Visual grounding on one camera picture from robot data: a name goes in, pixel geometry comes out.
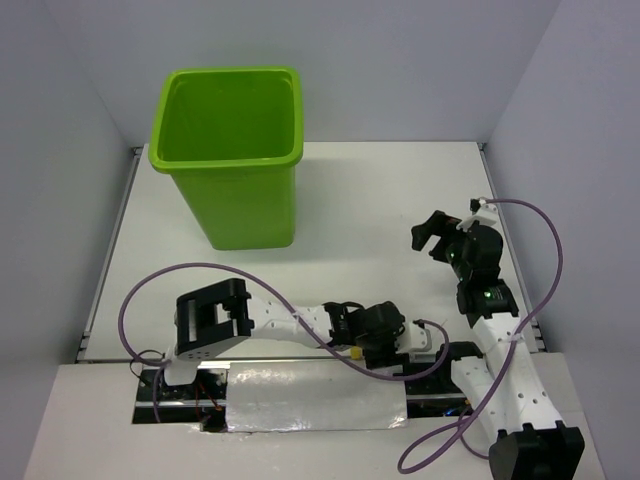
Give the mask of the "silver foil sheet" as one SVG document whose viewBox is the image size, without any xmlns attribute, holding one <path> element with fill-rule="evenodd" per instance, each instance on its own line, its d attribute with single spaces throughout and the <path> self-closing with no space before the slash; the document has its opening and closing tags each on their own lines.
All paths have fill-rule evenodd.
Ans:
<svg viewBox="0 0 640 480">
<path fill-rule="evenodd" d="M 358 431 L 407 424 L 404 384 L 368 377 L 336 360 L 233 364 L 230 432 Z"/>
</svg>

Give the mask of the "green plastic bin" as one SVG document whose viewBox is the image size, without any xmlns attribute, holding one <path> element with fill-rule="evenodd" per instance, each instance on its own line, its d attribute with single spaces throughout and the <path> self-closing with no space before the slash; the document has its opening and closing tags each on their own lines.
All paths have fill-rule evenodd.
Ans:
<svg viewBox="0 0 640 480">
<path fill-rule="evenodd" d="M 271 249 L 294 240 L 303 148 L 296 69 L 190 68 L 164 82 L 148 158 L 171 177 L 213 248 Z"/>
</svg>

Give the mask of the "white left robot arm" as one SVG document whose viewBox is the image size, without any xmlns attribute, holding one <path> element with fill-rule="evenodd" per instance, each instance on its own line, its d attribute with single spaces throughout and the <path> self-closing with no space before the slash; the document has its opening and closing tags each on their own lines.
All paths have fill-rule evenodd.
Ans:
<svg viewBox="0 0 640 480">
<path fill-rule="evenodd" d="M 328 302 L 293 311 L 252 296 L 243 280 L 232 278 L 186 293 L 176 300 L 176 345 L 160 376 L 160 387 L 175 399 L 189 396 L 198 366 L 249 339 L 287 341 L 337 352 L 362 350 L 374 370 L 397 365 L 421 345 L 416 326 L 391 302 L 364 308 L 354 302 Z"/>
</svg>

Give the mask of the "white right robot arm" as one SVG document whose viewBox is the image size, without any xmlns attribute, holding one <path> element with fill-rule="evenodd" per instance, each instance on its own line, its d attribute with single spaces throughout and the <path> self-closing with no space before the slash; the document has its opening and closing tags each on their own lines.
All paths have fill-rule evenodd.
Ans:
<svg viewBox="0 0 640 480">
<path fill-rule="evenodd" d="M 437 240 L 430 257 L 458 280 L 459 312 L 474 339 L 442 348 L 434 371 L 446 391 L 466 396 L 469 412 L 452 425 L 452 443 L 480 423 L 491 445 L 483 459 L 495 479 L 571 479 L 585 449 L 577 427 L 565 424 L 535 368 L 523 331 L 527 320 L 501 277 L 504 241 L 492 205 L 465 220 L 435 211 L 412 228 L 412 247 Z"/>
</svg>

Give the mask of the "clear bottle yellow cap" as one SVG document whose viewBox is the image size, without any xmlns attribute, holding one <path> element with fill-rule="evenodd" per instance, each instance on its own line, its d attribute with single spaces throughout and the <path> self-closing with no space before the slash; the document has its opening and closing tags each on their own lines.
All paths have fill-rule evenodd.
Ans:
<svg viewBox="0 0 640 480">
<path fill-rule="evenodd" d="M 352 360 L 363 360 L 364 354 L 360 347 L 352 347 L 350 349 L 350 358 Z"/>
</svg>

